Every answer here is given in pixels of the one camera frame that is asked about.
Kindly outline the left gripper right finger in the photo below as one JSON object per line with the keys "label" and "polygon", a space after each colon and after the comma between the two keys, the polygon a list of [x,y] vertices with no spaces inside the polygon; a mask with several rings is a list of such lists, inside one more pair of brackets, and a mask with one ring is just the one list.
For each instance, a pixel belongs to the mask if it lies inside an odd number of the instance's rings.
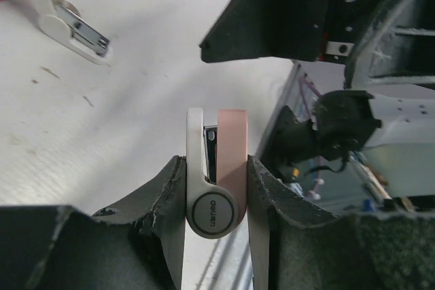
{"label": "left gripper right finger", "polygon": [[433,289],[434,215],[334,215],[247,163],[255,289]]}

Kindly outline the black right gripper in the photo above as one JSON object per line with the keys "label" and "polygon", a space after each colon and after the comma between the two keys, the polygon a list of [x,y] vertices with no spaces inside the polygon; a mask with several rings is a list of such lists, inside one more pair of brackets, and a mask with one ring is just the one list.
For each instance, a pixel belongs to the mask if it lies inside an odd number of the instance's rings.
{"label": "black right gripper", "polygon": [[277,57],[344,66],[344,87],[434,87],[434,0],[230,0],[204,62]]}

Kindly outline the pink stapler top cover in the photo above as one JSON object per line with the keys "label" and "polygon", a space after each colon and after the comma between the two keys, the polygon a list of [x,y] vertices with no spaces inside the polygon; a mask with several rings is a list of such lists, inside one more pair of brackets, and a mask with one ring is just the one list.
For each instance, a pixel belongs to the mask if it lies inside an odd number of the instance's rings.
{"label": "pink stapler top cover", "polygon": [[186,120],[186,218],[208,239],[238,227],[247,210],[248,118],[240,109],[220,109],[215,126],[203,110],[190,108]]}

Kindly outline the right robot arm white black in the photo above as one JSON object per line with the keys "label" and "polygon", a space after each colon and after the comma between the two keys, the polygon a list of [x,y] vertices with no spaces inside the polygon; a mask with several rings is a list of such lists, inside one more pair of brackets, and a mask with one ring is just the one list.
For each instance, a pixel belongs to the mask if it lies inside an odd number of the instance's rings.
{"label": "right robot arm white black", "polygon": [[313,158],[365,153],[393,197],[434,197],[434,100],[374,94],[434,89],[434,0],[230,0],[201,44],[204,62],[275,57],[309,62],[343,84],[298,122],[284,106],[261,162],[285,178]]}

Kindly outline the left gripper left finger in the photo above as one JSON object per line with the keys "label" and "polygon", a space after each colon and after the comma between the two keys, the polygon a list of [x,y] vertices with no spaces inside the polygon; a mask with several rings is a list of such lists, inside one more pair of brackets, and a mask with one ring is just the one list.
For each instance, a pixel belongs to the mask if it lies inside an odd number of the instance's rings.
{"label": "left gripper left finger", "polygon": [[67,205],[1,207],[2,289],[180,289],[186,160],[88,215]]}

